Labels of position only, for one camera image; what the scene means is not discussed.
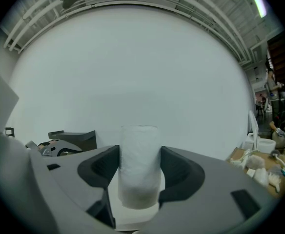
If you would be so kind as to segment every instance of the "clutter on table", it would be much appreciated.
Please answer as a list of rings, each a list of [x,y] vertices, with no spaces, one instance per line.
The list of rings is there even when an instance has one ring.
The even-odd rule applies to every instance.
[[[285,156],[277,150],[270,154],[236,148],[228,162],[240,167],[275,197],[285,193]]]

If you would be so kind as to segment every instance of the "wall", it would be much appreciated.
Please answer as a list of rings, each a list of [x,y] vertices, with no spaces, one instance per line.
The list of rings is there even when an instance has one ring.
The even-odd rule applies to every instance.
[[[20,57],[16,137],[96,130],[119,144],[122,125],[158,126],[163,144],[225,159],[248,131],[254,103],[241,67],[200,28],[160,10],[96,9],[51,29]]]
[[[255,75],[254,68],[258,67],[259,74]],[[252,84],[252,88],[255,92],[264,90],[264,85],[266,83],[267,75],[266,75],[266,66],[265,62],[259,62],[253,64],[248,70],[246,70],[246,76],[248,77],[250,83]]]
[[[9,83],[19,54],[15,50],[10,52],[8,48],[4,49],[6,39],[7,35],[0,29],[0,76]]]

